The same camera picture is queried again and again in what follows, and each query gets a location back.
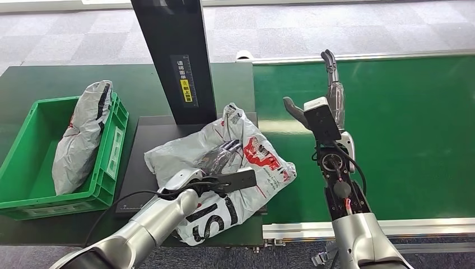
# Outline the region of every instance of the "robotic arm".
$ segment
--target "robotic arm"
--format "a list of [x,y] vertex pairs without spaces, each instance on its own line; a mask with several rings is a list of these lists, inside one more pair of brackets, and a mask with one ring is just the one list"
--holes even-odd
[[113,235],[64,256],[50,269],[135,268],[198,208],[199,196],[203,192],[227,193],[254,185],[255,173],[251,168],[208,177],[197,168],[182,169],[158,191],[169,198],[152,197],[128,224]]
[[[383,233],[369,208],[366,179],[355,162],[353,138],[344,130],[344,90],[336,60],[329,50],[322,52],[322,58],[328,72],[326,97],[308,101],[303,110],[289,97],[283,102],[286,110],[315,136],[316,153],[312,159],[327,183],[325,198],[341,268],[413,269]],[[363,191],[350,178],[355,168],[363,179]]]

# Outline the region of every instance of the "gray carpet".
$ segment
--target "gray carpet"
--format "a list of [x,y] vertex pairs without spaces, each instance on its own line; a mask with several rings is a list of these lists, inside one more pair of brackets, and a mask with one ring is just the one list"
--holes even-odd
[[[253,253],[246,248],[157,248],[142,269],[177,268],[315,268],[310,257],[324,243],[291,243]],[[5,269],[44,269],[73,251],[70,247],[0,247],[0,265]],[[405,254],[417,269],[473,269],[475,253]]]
[[[475,49],[475,0],[204,9],[209,57],[404,53]],[[8,66],[151,63],[132,10],[1,14]]]

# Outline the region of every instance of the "black scale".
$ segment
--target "black scale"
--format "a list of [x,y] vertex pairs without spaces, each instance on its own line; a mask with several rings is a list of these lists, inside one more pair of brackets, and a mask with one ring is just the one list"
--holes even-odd
[[[140,117],[119,197],[143,189],[158,190],[143,154],[197,132],[218,117],[200,0],[132,0],[132,6],[173,116]],[[257,115],[246,114],[257,126]],[[129,197],[118,204],[115,213],[130,217],[150,197]]]

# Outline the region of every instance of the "package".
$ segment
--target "package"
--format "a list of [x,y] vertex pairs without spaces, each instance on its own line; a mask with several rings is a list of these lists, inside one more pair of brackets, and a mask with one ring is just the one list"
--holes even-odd
[[94,167],[109,116],[112,90],[112,82],[103,80],[89,85],[79,97],[54,155],[52,174],[56,195],[74,192]]
[[198,209],[176,228],[181,241],[189,245],[242,224],[295,179],[295,166],[277,155],[266,137],[233,103],[224,108],[222,119],[201,131],[145,153],[148,168],[163,186],[178,171],[199,165],[210,151],[233,140],[239,140],[242,147],[236,149],[236,156],[229,158],[221,173],[249,166],[255,171],[257,186],[222,195],[202,194]]

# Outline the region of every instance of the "black platform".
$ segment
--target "black platform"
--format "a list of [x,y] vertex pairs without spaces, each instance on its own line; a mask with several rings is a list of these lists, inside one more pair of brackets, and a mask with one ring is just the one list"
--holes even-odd
[[[246,113],[246,116],[257,126],[257,114],[255,112]],[[140,117],[127,171],[121,186],[120,197],[144,189],[158,190],[157,179],[145,164],[143,154],[168,141],[198,132],[204,126],[205,124],[176,125],[173,116]],[[115,209],[116,216],[133,216],[151,197],[152,194],[143,193],[124,199]]]

